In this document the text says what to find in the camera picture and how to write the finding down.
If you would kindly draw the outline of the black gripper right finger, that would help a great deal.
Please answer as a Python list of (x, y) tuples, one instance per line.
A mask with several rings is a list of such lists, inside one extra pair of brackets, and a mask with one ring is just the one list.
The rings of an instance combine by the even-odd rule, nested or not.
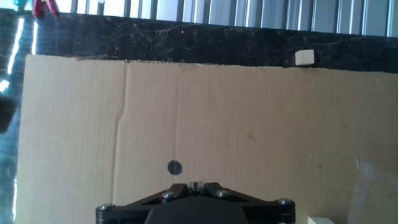
[(250, 223), (295, 223), (295, 202), (289, 198), (265, 201), (224, 188), (217, 182), (195, 182), (195, 195), (237, 205)]

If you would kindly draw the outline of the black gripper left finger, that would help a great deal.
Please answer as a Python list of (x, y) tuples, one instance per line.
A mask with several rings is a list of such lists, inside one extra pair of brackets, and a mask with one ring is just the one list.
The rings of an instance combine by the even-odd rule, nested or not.
[(102, 204), (95, 210), (96, 224), (144, 223), (154, 208), (193, 196), (195, 189), (195, 182), (172, 184), (169, 189), (127, 205)]

